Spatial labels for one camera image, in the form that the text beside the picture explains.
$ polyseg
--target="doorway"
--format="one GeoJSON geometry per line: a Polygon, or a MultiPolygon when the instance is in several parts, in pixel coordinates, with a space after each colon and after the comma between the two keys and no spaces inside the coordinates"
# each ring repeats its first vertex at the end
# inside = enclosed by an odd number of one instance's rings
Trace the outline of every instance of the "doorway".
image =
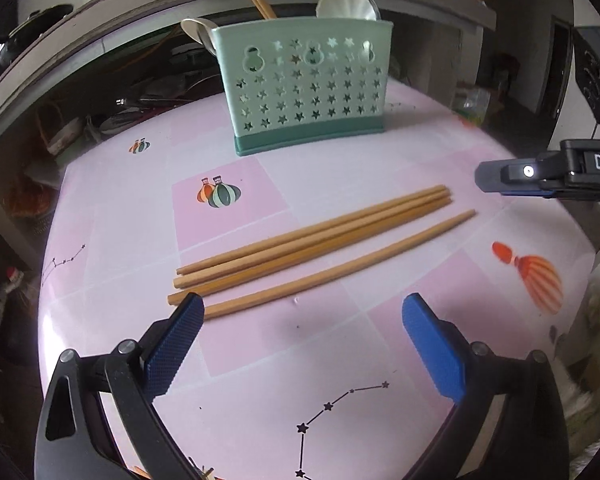
{"type": "Polygon", "coordinates": [[[550,60],[546,71],[544,96],[539,115],[557,121],[571,71],[571,52],[573,50],[571,25],[552,16],[551,37],[550,60]]]}

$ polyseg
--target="hot air balloon print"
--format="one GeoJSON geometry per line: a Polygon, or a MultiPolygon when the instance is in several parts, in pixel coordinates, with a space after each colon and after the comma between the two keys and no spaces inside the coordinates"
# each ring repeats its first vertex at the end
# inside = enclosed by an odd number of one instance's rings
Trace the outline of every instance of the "hot air balloon print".
{"type": "Polygon", "coordinates": [[[209,197],[214,192],[214,185],[209,184],[209,179],[207,177],[202,179],[202,188],[198,192],[198,202],[209,202],[209,197]]]}
{"type": "Polygon", "coordinates": [[[134,142],[134,145],[131,148],[129,148],[129,153],[144,152],[144,150],[147,150],[150,145],[151,145],[151,143],[148,140],[145,141],[144,137],[140,140],[136,139],[136,142],[134,142]]]}
{"type": "Polygon", "coordinates": [[[220,176],[214,177],[214,192],[208,200],[211,207],[225,207],[238,201],[242,192],[237,186],[225,184],[220,176]]]}
{"type": "Polygon", "coordinates": [[[541,312],[558,313],[563,300],[562,280],[551,262],[536,254],[514,256],[513,250],[500,242],[494,242],[491,250],[502,263],[516,267],[526,291],[541,312]]]}

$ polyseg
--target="pink tablecloth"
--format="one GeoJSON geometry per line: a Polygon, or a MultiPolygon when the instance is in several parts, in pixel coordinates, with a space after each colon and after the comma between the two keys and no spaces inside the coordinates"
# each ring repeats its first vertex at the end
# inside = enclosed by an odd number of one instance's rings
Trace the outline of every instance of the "pink tablecloth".
{"type": "MultiPolygon", "coordinates": [[[[401,478],[450,409],[402,327],[404,296],[418,291],[469,341],[524,357],[534,348],[553,355],[551,327],[566,332],[584,294],[593,250],[557,202],[475,187],[480,161],[507,156],[480,130],[395,82],[386,131],[377,135],[239,158],[223,95],[127,130],[71,164],[62,184],[40,297],[43,385],[64,348],[109,352],[168,317],[166,296],[181,264],[446,184],[454,203],[426,218],[205,298],[213,304],[284,283],[478,211],[387,262],[209,321],[170,392],[154,402],[183,452],[226,480],[297,478],[297,471],[314,479],[371,471],[401,478]],[[215,177],[228,202],[218,208],[198,200],[203,179],[215,177]],[[564,295],[557,314],[539,308],[518,269],[496,257],[494,242],[555,268],[564,295]]],[[[141,465],[111,399],[104,401],[123,457],[141,465]]]]}

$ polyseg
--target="black pot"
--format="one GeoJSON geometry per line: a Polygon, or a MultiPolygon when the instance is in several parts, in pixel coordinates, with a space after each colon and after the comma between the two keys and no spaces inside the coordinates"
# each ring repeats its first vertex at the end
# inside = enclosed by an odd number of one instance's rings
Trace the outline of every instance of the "black pot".
{"type": "Polygon", "coordinates": [[[0,65],[7,68],[26,48],[66,15],[74,11],[70,4],[56,5],[34,12],[26,22],[14,28],[7,41],[0,44],[0,65]]]}

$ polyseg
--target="mint green plastic holder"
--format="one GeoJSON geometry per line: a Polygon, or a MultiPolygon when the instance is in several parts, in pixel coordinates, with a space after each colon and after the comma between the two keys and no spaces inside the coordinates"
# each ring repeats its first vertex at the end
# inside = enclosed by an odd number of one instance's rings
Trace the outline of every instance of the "mint green plastic holder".
{"type": "Polygon", "coordinates": [[[392,28],[308,17],[212,29],[238,155],[383,131],[392,28]]]}

